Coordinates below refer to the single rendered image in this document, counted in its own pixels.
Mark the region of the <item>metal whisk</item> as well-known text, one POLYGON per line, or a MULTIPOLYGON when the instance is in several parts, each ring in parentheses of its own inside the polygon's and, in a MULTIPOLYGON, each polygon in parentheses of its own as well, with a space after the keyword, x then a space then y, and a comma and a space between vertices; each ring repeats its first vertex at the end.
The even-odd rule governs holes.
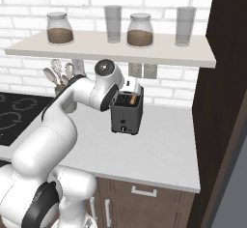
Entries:
POLYGON ((59 59, 52 59, 51 60, 51 68, 58 75, 58 77, 61 77, 62 64, 61 64, 59 59))

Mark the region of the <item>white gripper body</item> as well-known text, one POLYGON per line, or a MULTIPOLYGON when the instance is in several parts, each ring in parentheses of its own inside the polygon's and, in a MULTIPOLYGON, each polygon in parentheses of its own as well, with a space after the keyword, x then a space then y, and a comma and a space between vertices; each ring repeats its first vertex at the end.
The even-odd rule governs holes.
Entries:
POLYGON ((133 78, 133 89, 132 94, 140 96, 141 95, 141 85, 136 77, 133 78))

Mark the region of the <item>clear drinking glass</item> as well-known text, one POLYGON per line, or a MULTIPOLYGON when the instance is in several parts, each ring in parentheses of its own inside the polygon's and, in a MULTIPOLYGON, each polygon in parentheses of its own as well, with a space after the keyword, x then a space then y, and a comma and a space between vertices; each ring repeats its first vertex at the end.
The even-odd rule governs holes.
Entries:
POLYGON ((197 9, 195 7, 177 8, 177 26, 175 45, 188 46, 192 35, 197 9))
POLYGON ((109 43, 119 43, 121 41, 122 30, 122 7, 104 7, 105 24, 107 31, 107 41, 109 43))

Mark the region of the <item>dark grey toaster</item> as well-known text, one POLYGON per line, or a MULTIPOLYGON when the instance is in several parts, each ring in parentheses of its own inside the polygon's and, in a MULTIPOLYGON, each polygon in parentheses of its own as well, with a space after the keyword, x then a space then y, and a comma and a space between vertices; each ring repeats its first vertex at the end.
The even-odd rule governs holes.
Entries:
POLYGON ((130 104, 130 94, 119 94, 116 102, 111 107, 111 130, 113 132, 136 135, 143 116, 144 88, 141 95, 136 96, 134 104, 130 104))

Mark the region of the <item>brown drawer front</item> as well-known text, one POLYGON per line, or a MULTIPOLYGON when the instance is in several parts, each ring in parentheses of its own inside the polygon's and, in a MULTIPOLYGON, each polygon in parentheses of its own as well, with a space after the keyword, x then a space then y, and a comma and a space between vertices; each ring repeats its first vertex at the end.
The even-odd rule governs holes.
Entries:
POLYGON ((114 228, 186 228, 195 194, 149 185, 113 180, 114 228), (157 190, 149 197, 131 193, 131 187, 144 191, 157 190))

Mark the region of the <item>black hob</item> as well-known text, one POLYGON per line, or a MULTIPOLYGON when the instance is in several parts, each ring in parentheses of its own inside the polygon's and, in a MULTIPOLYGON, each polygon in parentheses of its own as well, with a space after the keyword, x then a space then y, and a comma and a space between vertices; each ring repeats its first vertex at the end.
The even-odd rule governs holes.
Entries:
POLYGON ((10 147, 51 101, 51 97, 0 92, 0 146, 10 147))

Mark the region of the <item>dark wood tall cabinet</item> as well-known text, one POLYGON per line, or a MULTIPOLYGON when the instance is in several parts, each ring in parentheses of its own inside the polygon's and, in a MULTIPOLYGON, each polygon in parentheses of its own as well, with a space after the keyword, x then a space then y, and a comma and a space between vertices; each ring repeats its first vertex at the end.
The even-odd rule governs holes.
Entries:
POLYGON ((192 105, 201 192, 187 228, 212 228, 247 129, 247 0, 212 0, 206 39, 216 59, 200 69, 192 105))

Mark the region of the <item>grey wall socket plate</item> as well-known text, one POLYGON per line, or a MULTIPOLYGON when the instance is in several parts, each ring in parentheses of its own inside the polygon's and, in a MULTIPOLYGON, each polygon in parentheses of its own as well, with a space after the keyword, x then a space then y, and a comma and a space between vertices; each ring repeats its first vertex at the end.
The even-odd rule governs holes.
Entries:
POLYGON ((128 64, 128 75, 141 78, 142 77, 142 65, 136 63, 128 64))
POLYGON ((83 60, 73 59, 72 64, 74 67, 74 74, 75 75, 78 75, 78 74, 86 75, 83 60))
POLYGON ((144 77, 148 79, 157 78, 157 65, 145 64, 144 65, 144 77))

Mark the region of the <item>pale wall shelf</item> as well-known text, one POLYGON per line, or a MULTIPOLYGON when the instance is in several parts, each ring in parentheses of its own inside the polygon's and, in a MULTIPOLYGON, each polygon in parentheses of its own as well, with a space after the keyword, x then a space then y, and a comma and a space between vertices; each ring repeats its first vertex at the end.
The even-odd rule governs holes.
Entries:
POLYGON ((119 43, 109 43, 105 32, 74 31, 74 41, 51 44, 42 31, 5 49, 7 55, 83 60, 111 59, 152 65, 186 66, 214 69, 216 60, 205 36, 193 36, 190 45, 175 45, 174 35, 156 34, 153 46, 135 48, 126 44, 126 33, 119 43))

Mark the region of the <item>glass jar with brown contents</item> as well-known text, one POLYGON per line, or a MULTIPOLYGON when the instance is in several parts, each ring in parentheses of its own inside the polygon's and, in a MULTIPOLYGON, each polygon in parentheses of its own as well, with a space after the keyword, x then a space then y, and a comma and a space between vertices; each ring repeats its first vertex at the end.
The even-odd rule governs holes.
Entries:
POLYGON ((67 14, 54 12, 46 16, 48 41, 56 44, 71 43, 73 41, 73 32, 67 14))
POLYGON ((150 14, 132 14, 126 36, 127 44, 134 47, 148 47, 153 44, 153 30, 150 14))

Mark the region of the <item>pale spatula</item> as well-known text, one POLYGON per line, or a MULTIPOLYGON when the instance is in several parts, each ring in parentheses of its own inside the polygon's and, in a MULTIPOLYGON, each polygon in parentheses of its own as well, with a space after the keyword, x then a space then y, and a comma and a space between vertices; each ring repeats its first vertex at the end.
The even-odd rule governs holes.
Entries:
POLYGON ((74 76, 74 66, 72 63, 66 63, 65 65, 65 73, 68 79, 72 79, 74 76))

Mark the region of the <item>brown cupboard door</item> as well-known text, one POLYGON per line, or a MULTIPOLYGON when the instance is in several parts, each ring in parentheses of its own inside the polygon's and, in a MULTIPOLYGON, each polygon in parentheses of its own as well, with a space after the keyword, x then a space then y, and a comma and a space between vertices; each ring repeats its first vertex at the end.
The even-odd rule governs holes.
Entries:
POLYGON ((98 227, 107 228, 105 216, 105 199, 110 199, 109 188, 106 179, 96 178, 96 215, 98 217, 98 227))

